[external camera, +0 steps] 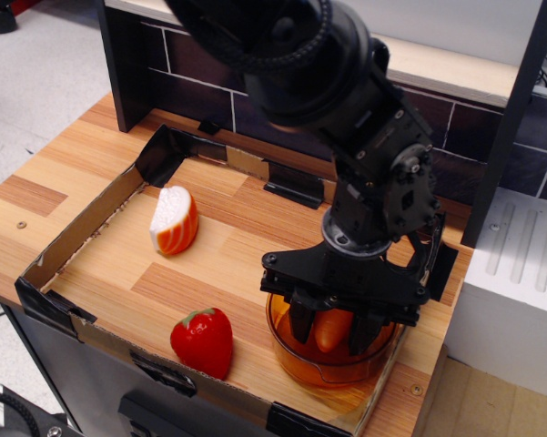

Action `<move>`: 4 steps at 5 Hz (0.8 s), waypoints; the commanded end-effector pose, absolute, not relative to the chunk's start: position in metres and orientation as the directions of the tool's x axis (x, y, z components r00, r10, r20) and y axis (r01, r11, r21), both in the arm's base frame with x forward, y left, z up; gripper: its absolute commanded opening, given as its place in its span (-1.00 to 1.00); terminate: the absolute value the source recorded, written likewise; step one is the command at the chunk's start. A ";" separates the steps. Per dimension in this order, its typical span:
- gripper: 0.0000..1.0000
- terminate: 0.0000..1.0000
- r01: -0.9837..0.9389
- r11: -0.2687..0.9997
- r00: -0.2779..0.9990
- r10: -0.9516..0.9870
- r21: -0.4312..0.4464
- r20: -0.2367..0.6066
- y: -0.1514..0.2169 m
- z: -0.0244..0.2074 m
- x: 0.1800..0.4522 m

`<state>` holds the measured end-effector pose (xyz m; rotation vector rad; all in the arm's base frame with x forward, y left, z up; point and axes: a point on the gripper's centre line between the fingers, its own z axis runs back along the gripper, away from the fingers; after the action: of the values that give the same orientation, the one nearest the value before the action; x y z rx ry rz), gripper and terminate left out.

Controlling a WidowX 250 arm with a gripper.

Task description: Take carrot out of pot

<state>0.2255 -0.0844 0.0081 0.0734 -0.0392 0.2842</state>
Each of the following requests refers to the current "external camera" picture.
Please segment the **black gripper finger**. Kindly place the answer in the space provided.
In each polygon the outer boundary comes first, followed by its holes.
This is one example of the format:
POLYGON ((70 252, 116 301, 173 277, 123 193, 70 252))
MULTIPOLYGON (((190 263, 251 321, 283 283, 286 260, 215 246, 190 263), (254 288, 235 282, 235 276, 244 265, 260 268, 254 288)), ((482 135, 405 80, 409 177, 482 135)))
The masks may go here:
POLYGON ((348 348, 350 356, 363 354, 374 342, 387 321, 386 317, 378 314, 355 314, 349 330, 348 348))
POLYGON ((289 303, 289 324, 292 336, 301 344, 309 335, 319 309, 319 301, 306 296, 293 296, 289 303))

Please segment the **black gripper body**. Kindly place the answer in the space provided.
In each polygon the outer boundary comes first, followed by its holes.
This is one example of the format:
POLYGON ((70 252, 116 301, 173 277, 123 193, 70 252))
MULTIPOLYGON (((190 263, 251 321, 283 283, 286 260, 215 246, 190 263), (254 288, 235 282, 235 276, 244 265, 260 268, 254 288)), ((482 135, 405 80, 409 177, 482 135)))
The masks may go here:
POLYGON ((323 240, 314 247, 265 254, 260 289, 313 311, 340 309, 380 324, 417 324, 420 307, 430 298, 424 284, 431 256, 428 237, 419 231, 406 236, 413 252, 400 266, 388 260, 392 241, 359 245, 329 210, 321 231, 323 240))

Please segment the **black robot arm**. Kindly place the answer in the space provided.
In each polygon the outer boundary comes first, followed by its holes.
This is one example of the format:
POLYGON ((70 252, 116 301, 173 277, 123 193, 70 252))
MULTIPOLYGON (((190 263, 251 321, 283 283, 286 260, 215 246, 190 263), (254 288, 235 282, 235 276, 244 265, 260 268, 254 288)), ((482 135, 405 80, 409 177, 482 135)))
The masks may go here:
POLYGON ((350 313, 349 351, 385 326, 414 325, 429 299, 422 279, 439 247, 431 131, 387 78, 388 48, 332 1, 172 1, 193 38, 243 76, 275 127, 308 132, 332 152, 337 186, 311 249, 263 257, 261 288, 289 305, 306 342, 320 314, 350 313), (420 240, 421 229, 434 239, 420 240))

